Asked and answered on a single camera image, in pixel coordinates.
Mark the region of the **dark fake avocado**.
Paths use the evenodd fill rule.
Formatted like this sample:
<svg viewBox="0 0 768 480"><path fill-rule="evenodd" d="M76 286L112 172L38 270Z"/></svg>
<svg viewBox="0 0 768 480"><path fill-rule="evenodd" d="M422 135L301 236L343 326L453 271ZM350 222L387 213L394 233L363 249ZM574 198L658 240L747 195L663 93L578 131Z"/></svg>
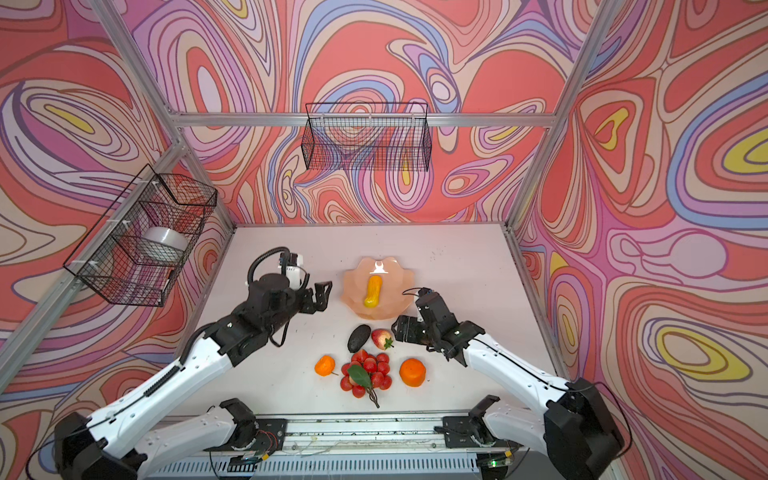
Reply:
<svg viewBox="0 0 768 480"><path fill-rule="evenodd" d="M358 325L350 334L347 341L347 350L349 353L357 353L367 343L372 333L371 327L366 324Z"/></svg>

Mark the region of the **red berry cluster with leaf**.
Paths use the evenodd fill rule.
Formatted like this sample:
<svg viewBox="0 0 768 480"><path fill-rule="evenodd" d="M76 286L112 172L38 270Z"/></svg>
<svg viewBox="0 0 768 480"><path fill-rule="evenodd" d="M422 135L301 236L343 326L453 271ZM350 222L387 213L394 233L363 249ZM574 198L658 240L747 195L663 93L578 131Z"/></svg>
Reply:
<svg viewBox="0 0 768 480"><path fill-rule="evenodd" d="M340 389L355 398L367 398L380 408L379 393L392 387L390 357L359 350L341 368Z"/></svg>

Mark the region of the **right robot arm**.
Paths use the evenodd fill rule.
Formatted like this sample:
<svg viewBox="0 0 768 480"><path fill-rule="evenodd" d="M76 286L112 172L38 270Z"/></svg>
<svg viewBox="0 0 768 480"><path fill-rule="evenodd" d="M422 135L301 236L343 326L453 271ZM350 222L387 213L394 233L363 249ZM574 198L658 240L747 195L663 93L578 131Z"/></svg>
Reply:
<svg viewBox="0 0 768 480"><path fill-rule="evenodd" d="M510 440L546 455L565 479L598 479L627 445L598 387L570 381L535 367L512 353L482 327L459 321L442 296L426 287L404 290L418 310L392 325L397 341L424 346L493 380L521 402L502 404L489 395L471 418L486 444Z"/></svg>

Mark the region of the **pink faceted fruit bowl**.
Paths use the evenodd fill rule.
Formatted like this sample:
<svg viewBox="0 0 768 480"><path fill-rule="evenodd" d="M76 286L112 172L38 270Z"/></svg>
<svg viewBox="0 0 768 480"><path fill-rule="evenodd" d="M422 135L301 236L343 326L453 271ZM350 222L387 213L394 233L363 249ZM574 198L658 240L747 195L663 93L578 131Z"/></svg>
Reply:
<svg viewBox="0 0 768 480"><path fill-rule="evenodd" d="M415 273L394 257L362 258L343 274L341 301L359 318L370 321L395 319L413 300Z"/></svg>

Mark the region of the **aluminium front rail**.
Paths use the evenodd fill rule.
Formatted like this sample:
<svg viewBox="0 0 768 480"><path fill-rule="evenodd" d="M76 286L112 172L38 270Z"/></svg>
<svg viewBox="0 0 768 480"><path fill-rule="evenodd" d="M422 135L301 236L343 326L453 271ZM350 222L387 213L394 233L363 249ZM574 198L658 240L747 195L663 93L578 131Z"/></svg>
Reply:
<svg viewBox="0 0 768 480"><path fill-rule="evenodd" d="M434 432L444 416L472 412L390 413L385 415L330 415L286 418L288 426L283 451L312 454L321 451L382 452L449 449L443 436ZM123 456L131 449L166 445L177 451L197 452L223 445L238 425L257 417L235 408L215 407L209 412L168 427L142 426L133 415L106 423L97 438L108 442L110 451Z"/></svg>

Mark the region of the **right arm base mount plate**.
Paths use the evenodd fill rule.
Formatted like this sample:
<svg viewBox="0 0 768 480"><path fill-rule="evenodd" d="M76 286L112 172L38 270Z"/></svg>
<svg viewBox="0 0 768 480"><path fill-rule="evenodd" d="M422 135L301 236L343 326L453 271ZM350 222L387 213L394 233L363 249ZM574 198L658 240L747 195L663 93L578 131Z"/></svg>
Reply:
<svg viewBox="0 0 768 480"><path fill-rule="evenodd" d="M444 416L441 424L434 427L434 432L443 436L445 446L449 449L504 448L516 451L521 447L514 441L495 437L480 419L469 415Z"/></svg>

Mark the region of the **white tape roll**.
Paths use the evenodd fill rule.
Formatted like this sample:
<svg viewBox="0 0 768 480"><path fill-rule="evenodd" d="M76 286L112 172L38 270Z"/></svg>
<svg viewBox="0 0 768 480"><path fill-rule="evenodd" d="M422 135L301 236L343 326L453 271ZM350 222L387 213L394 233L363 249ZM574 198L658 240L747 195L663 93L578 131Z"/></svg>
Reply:
<svg viewBox="0 0 768 480"><path fill-rule="evenodd" d="M141 254L156 264L178 262L189 245L188 239L171 228L153 226L141 237L138 245Z"/></svg>

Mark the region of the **large fake orange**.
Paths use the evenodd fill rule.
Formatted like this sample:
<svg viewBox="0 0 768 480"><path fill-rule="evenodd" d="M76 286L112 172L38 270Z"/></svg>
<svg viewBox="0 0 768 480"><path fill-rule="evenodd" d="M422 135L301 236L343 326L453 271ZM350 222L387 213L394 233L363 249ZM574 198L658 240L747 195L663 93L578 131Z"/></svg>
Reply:
<svg viewBox="0 0 768 480"><path fill-rule="evenodd" d="M426 367L420 360L409 358L402 362L399 376L406 386L417 388L425 382L426 372Z"/></svg>

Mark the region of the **small fake orange tangerine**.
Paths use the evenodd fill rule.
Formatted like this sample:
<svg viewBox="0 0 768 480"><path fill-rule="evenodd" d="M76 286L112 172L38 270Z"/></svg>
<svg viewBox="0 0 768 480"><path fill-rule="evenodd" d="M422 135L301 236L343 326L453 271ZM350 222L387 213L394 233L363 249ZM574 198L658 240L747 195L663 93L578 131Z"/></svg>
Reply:
<svg viewBox="0 0 768 480"><path fill-rule="evenodd" d="M335 359L329 355L322 356L315 364L314 371L321 377L336 375Z"/></svg>

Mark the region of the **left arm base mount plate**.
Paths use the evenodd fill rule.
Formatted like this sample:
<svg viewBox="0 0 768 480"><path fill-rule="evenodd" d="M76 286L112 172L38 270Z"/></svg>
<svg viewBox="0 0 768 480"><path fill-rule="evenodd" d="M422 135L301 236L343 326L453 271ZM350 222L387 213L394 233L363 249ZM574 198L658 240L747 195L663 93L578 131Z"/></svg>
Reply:
<svg viewBox="0 0 768 480"><path fill-rule="evenodd" d="M285 418L257 418L244 426L238 425L228 441L206 451L273 454L283 449L287 426Z"/></svg>

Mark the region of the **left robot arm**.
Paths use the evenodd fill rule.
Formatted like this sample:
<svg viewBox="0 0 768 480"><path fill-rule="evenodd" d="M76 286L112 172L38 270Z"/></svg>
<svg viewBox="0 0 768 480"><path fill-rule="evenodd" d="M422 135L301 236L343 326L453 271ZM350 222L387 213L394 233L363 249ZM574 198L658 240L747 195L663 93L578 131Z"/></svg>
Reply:
<svg viewBox="0 0 768 480"><path fill-rule="evenodd" d="M297 314L323 312L331 282L292 288L284 274L269 273L248 285L247 299L220 320L200 328L179 358L130 393L89 416L67 415L55 427L53 456L64 479L145 479L197 452L245 450L256 420L230 399L190 420L158 423L203 386L271 343Z"/></svg>

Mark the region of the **red fake strawberry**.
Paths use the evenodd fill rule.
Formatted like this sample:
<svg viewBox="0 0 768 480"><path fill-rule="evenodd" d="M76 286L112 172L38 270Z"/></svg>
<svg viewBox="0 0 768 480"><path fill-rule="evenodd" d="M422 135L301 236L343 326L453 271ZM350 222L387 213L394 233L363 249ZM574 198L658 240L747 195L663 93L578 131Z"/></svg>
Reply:
<svg viewBox="0 0 768 480"><path fill-rule="evenodd" d="M382 351L394 347L393 334L387 329L376 329L371 333L371 339L374 345Z"/></svg>

